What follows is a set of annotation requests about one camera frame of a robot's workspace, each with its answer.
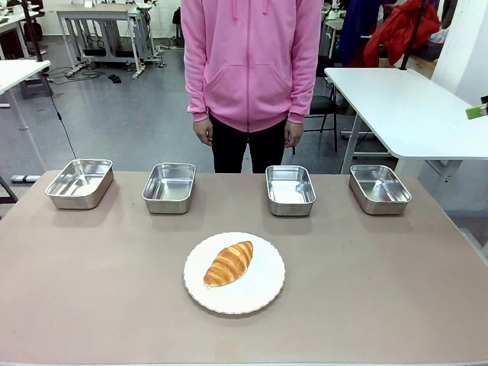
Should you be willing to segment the person's left hand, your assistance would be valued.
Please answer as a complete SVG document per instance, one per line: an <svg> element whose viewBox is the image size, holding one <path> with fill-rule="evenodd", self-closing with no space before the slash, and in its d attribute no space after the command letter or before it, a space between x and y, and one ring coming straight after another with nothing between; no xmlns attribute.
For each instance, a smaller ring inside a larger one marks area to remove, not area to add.
<svg viewBox="0 0 488 366"><path fill-rule="evenodd" d="M284 144L286 148L294 148L300 142L303 135L303 125L295 124L289 120L284 128Z"/></svg>

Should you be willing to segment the person's right hand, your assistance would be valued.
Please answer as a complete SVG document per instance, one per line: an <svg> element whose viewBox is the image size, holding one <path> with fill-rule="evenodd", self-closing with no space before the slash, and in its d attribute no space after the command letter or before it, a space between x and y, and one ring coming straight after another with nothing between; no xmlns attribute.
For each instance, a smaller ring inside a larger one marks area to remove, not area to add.
<svg viewBox="0 0 488 366"><path fill-rule="evenodd" d="M213 124L209 118L205 120L195 122L193 124L193 130L197 138L207 146L212 146L213 142Z"/></svg>

